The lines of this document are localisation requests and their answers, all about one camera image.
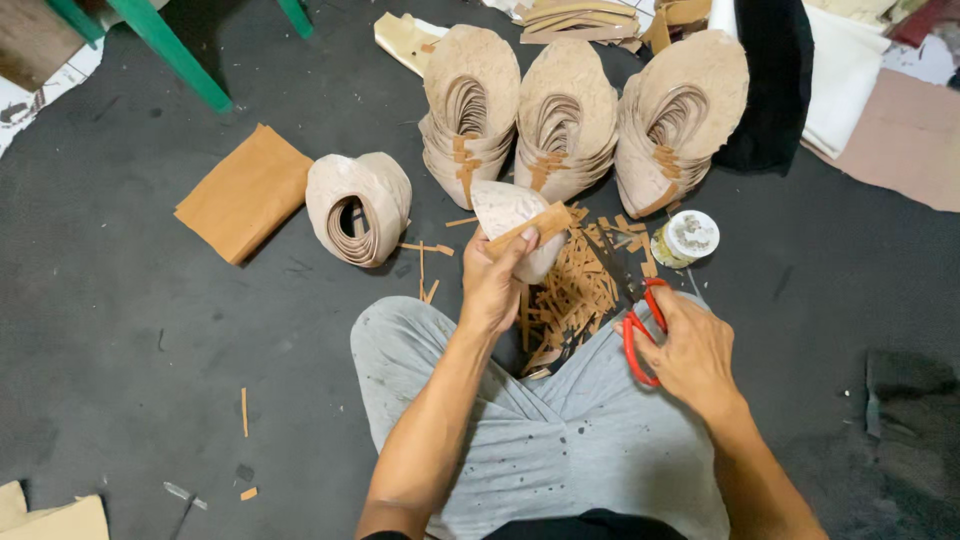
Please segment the paint stain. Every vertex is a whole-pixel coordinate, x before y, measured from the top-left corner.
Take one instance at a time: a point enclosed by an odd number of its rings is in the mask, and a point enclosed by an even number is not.
[[[774,302],[777,301],[777,298],[780,297],[780,294],[783,293],[783,290],[786,289],[786,285],[790,282],[790,276],[793,275],[793,265],[786,267],[786,270],[783,270],[783,275],[780,276],[780,282],[777,283],[777,290],[774,291]]]
[[[120,96],[113,96],[113,99],[111,99],[110,102],[107,103],[107,106],[104,107],[103,110],[101,110],[100,112],[98,112],[98,113],[96,114],[96,116],[93,117],[93,121],[94,121],[94,122],[99,122],[100,119],[103,118],[104,115],[107,114],[110,109],[113,109],[113,106],[117,104],[117,101],[118,101],[119,99],[120,99]]]
[[[26,109],[27,109],[26,103],[18,103],[16,105],[9,106],[6,109],[0,110],[0,122],[3,122],[4,124],[9,124],[13,122],[13,116],[15,114]]]

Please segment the green chair leg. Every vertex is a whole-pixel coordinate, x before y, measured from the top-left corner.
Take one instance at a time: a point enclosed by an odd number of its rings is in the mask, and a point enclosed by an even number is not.
[[[216,112],[227,112],[233,103],[177,39],[149,0],[107,0],[127,24],[160,55],[181,79],[193,87]]]
[[[313,25],[310,24],[310,20],[306,18],[306,13],[303,12],[300,2],[297,0],[276,1],[283,9],[283,12],[287,14],[287,17],[290,18],[290,22],[294,23],[294,28],[297,29],[297,34],[300,34],[300,37],[307,39],[313,34]]]
[[[74,0],[47,0],[47,5],[65,20],[74,32],[80,34],[87,45],[96,50],[97,39],[104,36],[104,28],[91,19]]]

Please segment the fabric pile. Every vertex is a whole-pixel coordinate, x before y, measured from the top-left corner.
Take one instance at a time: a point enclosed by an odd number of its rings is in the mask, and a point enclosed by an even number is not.
[[[748,83],[743,47],[720,30],[670,45],[627,81],[614,156],[631,217],[679,200],[704,178],[740,121]]]
[[[616,90],[586,41],[559,39],[520,84],[514,184],[549,203],[595,184],[613,164]]]
[[[837,159],[847,146],[883,64],[890,39],[875,29],[806,6],[816,43],[804,139]]]
[[[495,180],[514,138],[520,67],[495,32],[458,24],[423,74],[430,111],[420,121],[423,163],[450,198],[471,209],[470,184]]]
[[[382,152],[352,160],[330,154],[317,160],[307,175],[306,209],[313,232],[324,247],[344,262],[372,268],[379,266],[396,248],[409,223],[413,192],[403,169]],[[354,205],[366,217],[369,229],[353,234],[343,222]]]

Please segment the stack of shoe uppers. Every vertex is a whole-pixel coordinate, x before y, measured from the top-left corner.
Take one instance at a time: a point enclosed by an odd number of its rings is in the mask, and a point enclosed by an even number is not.
[[[549,203],[590,187],[613,164],[616,90],[586,41],[544,48],[520,85],[514,183]]]
[[[634,219],[700,182],[747,105],[743,47],[721,30],[697,32],[656,55],[623,88],[616,179]]]
[[[514,138],[520,68],[495,32],[456,25],[423,74],[430,111],[420,121],[423,163],[460,207],[470,184],[496,180]]]

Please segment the white fabric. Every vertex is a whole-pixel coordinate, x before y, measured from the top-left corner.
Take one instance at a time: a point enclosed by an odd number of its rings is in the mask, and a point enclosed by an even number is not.
[[[733,8],[733,0],[713,0],[710,4],[707,28],[708,30],[723,30],[739,39],[736,32],[736,10]]]
[[[840,156],[874,89],[890,39],[865,24],[804,6],[813,33],[813,83],[804,138]]]

